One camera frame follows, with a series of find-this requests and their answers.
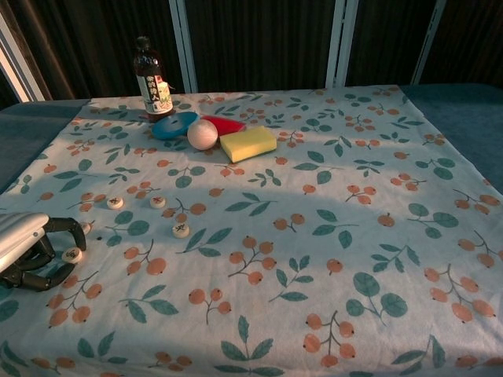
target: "sponge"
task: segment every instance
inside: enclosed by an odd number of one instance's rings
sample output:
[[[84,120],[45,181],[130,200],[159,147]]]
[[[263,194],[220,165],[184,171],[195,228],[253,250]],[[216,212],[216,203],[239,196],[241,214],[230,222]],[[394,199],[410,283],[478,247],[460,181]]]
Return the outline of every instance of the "sponge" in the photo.
[[[233,163],[276,149],[276,138],[264,126],[220,137],[220,145]]]

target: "tablecloth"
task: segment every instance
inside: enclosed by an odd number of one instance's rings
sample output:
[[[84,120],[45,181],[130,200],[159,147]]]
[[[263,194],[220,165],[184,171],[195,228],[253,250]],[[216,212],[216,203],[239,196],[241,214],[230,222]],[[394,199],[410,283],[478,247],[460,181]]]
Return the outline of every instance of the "tablecloth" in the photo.
[[[7,375],[501,374],[501,195],[397,86],[174,103],[277,150],[231,164],[153,139],[139,97],[84,106],[0,196],[93,225],[61,286],[0,291]]]

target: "bottle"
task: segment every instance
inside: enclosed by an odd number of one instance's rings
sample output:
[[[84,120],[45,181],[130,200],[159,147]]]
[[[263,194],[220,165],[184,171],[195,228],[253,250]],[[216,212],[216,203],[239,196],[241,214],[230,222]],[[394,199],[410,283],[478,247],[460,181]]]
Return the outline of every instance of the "bottle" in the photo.
[[[165,116],[174,114],[170,87],[163,81],[160,55],[150,48],[150,39],[145,36],[136,39],[137,52],[133,66],[145,110],[150,122],[156,122]]]

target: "dark curtain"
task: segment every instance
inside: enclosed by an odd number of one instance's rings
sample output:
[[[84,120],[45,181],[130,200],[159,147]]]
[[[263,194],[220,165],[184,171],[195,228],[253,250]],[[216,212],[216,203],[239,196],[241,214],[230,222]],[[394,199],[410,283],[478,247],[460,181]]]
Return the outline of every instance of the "dark curtain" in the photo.
[[[503,2],[449,0],[421,83],[480,82],[503,86]]]
[[[346,85],[410,84],[435,0],[360,0]]]
[[[325,86],[335,0],[189,0],[200,92]]]
[[[0,110],[8,108],[17,102],[18,100],[16,94],[11,89],[9,82],[3,75],[3,72],[0,71]]]
[[[0,12],[48,100],[140,95],[139,35],[151,38],[164,78],[183,92],[167,0],[6,0]]]

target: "blue plastic lid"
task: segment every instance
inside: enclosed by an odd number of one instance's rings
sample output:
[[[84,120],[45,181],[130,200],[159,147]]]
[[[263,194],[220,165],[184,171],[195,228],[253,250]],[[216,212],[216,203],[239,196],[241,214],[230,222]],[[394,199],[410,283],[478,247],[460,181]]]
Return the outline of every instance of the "blue plastic lid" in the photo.
[[[152,127],[156,139],[166,140],[187,134],[189,126],[199,119],[195,112],[175,112],[173,115],[158,120]]]

